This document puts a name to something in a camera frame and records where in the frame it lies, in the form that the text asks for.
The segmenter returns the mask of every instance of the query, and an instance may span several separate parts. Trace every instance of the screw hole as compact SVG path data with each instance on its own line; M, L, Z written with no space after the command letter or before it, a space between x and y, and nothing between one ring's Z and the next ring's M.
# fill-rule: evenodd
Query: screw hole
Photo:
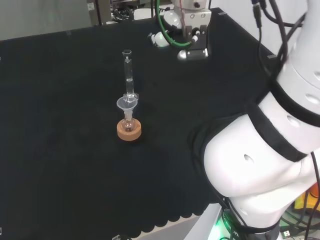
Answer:
M314 75L318 80L320 80L320 71L316 71Z
M248 213L247 213L245 210L243 210L241 207L240 207L240 211L241 211L244 215L247 215L247 216L248 216Z
M309 102L313 103L313 104L317 104L317 105L320 105L320 99L307 93L305 95L306 99L308 99Z
M247 154L244 155L244 159L248 162L254 163L254 160L250 156L248 156Z
M295 119L293 116L286 116L286 118L288 119L289 123L294 126L295 128L299 128L300 127L300 122Z

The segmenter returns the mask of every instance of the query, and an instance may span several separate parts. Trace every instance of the white wall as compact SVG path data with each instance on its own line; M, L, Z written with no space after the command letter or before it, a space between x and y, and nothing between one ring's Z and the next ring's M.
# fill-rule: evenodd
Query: white wall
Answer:
M274 16L270 3L267 1L267 10ZM276 0L283 21L295 23L307 10L307 0ZM252 11L251 0L211 0L210 8L221 8L241 27L247 30L256 39L259 38L259 30ZM281 46L281 37L278 25L269 21L261 11L262 15L262 44L274 54L278 53ZM289 49L299 35L299 30L291 37Z
M0 0L0 41L90 26L86 0Z

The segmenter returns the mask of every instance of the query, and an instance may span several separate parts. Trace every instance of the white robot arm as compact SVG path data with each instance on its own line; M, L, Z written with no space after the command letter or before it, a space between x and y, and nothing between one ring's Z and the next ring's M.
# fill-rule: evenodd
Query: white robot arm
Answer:
M308 0L299 38L277 77L280 90L269 92L205 149L209 181L249 227L275 226L316 182L310 154L320 166L319 13L320 1Z

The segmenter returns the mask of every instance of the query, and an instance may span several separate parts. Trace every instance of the liquid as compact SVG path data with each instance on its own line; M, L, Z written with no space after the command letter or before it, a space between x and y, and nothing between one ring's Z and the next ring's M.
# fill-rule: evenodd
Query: liquid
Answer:
M128 94L134 94L134 80L132 78L127 78L125 81L125 85L126 85L126 92Z
M122 128L126 131L126 132L132 132L136 129L136 121L134 119L128 120L128 119L124 119L122 121Z

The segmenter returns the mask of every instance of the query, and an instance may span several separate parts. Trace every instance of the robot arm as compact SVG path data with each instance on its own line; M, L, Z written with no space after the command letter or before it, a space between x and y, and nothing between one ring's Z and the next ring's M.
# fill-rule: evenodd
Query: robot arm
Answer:
M155 15L160 27L167 26L172 31L182 32L184 43L178 43L168 36L164 28L161 34L150 36L157 46L163 44L163 36L173 47L183 48L178 54L179 60L205 59L208 52L208 26L211 20L211 11L206 8L206 0L172 0L174 9L166 11L163 19L159 14L159 0L156 0Z
M244 222L275 225L287 207L316 182L320 166L320 1L308 0L297 42L277 77L282 96L269 92L256 111L277 131L272 141L250 114L239 117L206 146L205 172L229 197ZM298 153L305 156L292 160Z

